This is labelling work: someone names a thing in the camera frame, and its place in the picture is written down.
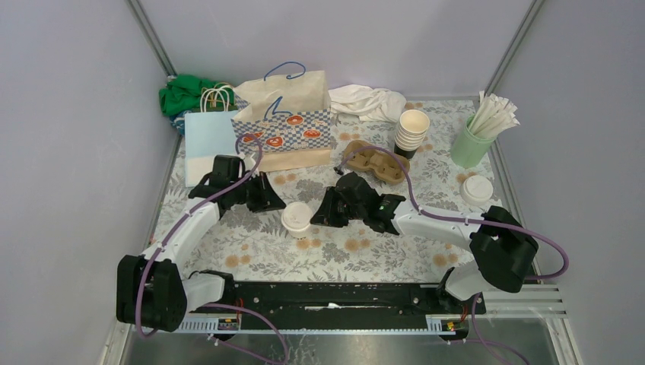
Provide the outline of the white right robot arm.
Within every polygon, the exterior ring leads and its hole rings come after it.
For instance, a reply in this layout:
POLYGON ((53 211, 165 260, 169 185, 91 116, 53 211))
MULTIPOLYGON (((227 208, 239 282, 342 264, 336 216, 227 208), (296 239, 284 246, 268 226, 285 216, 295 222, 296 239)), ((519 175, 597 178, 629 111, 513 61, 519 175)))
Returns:
POLYGON ((378 233, 419 236, 470 251, 472 262, 449 269, 441 279, 436 301, 446 313, 457 312, 487 290, 520 292, 539 247, 502 207, 492 206, 473 217, 423 207, 401 195, 380 194, 364 178, 348 173, 326 189, 310 222, 341 228, 354 220, 378 233))

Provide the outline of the white coffee lid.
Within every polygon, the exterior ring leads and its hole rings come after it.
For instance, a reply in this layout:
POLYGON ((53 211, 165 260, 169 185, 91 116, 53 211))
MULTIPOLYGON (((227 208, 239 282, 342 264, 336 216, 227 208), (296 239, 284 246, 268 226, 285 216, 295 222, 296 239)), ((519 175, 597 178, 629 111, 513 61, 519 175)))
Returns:
POLYGON ((281 214, 281 222, 289 231, 304 231, 310 227, 313 216, 311 208, 303 202, 288 204, 281 214))

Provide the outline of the white paper coffee cup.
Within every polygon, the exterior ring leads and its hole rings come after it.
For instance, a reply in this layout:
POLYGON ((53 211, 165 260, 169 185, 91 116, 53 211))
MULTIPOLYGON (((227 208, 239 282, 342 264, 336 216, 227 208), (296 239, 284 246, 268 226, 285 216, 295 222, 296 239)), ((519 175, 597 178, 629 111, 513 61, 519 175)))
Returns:
POLYGON ((305 227, 301 227, 301 228, 293 228, 293 227, 285 227, 285 228, 290 236, 299 240, 299 239, 305 238, 309 234, 311 225, 308 224, 305 227))

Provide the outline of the blue checkered paper bag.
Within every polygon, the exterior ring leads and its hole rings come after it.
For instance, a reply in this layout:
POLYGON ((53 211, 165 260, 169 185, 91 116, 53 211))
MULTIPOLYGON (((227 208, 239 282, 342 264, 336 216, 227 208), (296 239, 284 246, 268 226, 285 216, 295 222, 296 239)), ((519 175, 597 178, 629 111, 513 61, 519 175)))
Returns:
POLYGON ((258 151, 264 172, 315 167, 330 163, 332 153, 331 99, 326 73, 302 68, 289 75, 275 72, 245 81, 234 88, 237 114, 231 118, 239 148, 245 154, 258 151))

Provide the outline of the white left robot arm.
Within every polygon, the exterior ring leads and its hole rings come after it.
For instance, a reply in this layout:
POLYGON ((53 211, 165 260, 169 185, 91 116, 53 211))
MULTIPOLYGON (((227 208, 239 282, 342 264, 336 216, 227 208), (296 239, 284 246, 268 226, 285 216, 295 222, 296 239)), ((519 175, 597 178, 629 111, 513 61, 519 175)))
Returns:
POLYGON ((286 206, 253 156, 217 155, 211 172, 190 190, 185 208, 161 242, 120 260, 117 320, 138 330, 174 332, 187 313, 208 304, 219 313, 232 309, 237 295, 231 274, 201 270, 187 275, 184 270, 204 235, 236 205, 252 213, 286 206))

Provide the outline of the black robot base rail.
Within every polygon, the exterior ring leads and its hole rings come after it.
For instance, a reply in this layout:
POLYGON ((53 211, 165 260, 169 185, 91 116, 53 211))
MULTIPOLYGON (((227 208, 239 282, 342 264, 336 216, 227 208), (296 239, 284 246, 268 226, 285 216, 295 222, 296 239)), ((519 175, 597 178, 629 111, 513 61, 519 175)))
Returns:
POLYGON ((227 313, 243 330, 266 329, 250 310, 279 330, 425 330, 427 317, 460 320, 486 312, 483 298, 449 298, 435 284, 227 281, 223 309, 199 307, 199 314, 227 313))

